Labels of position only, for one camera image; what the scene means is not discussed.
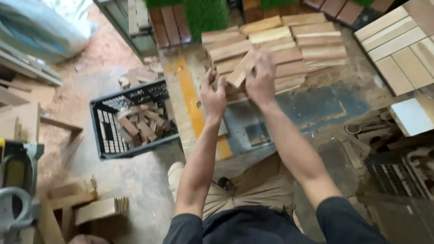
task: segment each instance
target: artificial grass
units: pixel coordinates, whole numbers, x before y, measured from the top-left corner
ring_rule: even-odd
[[[357,3],[358,5],[362,5],[363,7],[368,7],[374,2],[374,0],[351,0],[351,1]]]
[[[270,9],[285,6],[292,3],[297,3],[299,0],[260,0],[261,9]]]
[[[226,0],[184,0],[184,10],[193,41],[200,41],[202,32],[227,28]]]
[[[182,0],[144,0],[147,8],[160,8],[168,5],[181,4]]]

